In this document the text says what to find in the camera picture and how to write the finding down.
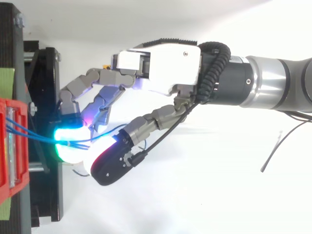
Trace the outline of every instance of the white background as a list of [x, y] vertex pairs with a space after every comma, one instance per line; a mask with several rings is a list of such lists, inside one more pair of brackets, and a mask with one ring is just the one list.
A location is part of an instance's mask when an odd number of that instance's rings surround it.
[[[308, 0], [13, 2], [26, 15], [24, 38], [61, 52], [61, 87], [91, 67], [109, 64], [112, 54], [161, 37], [220, 41], [239, 56], [312, 57]], [[82, 108], [97, 90], [79, 100]], [[113, 106], [109, 128], [171, 102], [127, 90]], [[199, 106], [111, 186], [64, 166], [64, 217], [59, 223], [41, 219], [33, 232], [310, 234], [312, 126], [296, 130], [260, 172], [279, 132], [285, 135], [297, 124], [275, 111]]]

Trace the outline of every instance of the red plastic container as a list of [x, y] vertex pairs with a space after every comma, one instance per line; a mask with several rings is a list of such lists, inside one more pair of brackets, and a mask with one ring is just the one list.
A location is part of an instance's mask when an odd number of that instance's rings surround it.
[[[14, 135], [14, 163], [10, 163], [6, 132], [6, 116], [8, 109], [13, 110], [14, 121], [27, 128], [27, 105], [23, 102], [0, 98], [0, 204], [8, 197], [22, 190], [29, 183], [28, 172], [28, 140], [26, 137]], [[20, 128], [15, 130], [27, 134]], [[14, 185], [10, 180], [9, 165], [14, 165]]]

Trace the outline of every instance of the silver metal cylinder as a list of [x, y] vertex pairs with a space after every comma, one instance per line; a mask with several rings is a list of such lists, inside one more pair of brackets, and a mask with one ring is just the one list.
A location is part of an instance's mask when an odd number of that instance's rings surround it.
[[29, 172], [43, 172], [43, 166], [41, 162], [30, 162], [29, 163]]
[[24, 52], [24, 62], [31, 62], [34, 54], [34, 52]]
[[283, 64], [273, 58], [248, 56], [253, 69], [253, 88], [241, 107], [271, 109], [282, 99], [286, 86]]

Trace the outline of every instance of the green tape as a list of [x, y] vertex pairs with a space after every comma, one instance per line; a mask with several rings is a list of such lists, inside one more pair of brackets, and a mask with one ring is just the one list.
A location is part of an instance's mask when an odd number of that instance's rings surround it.
[[[12, 99], [14, 68], [0, 68], [0, 98]], [[0, 220], [9, 220], [11, 198], [0, 204]]]
[[9, 220], [10, 210], [11, 210], [11, 198], [8, 198], [0, 205], [0, 220]]
[[0, 98], [12, 99], [14, 68], [0, 68]]

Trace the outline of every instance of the robotic hand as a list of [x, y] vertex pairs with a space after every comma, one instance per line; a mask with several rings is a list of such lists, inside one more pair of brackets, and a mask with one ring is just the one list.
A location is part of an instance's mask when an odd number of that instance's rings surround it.
[[[70, 82], [59, 95], [62, 123], [98, 131], [107, 125], [111, 106], [125, 88], [177, 94], [174, 105], [137, 117], [113, 138], [100, 138], [91, 146], [85, 167], [99, 184], [109, 185], [137, 166], [198, 104], [311, 112], [311, 61], [243, 58], [231, 56], [218, 42], [197, 46], [195, 41], [160, 39], [113, 55], [111, 70], [91, 69]], [[80, 112], [75, 99], [94, 83], [104, 87]], [[162, 129], [169, 130], [147, 150], [131, 154], [151, 132]]]

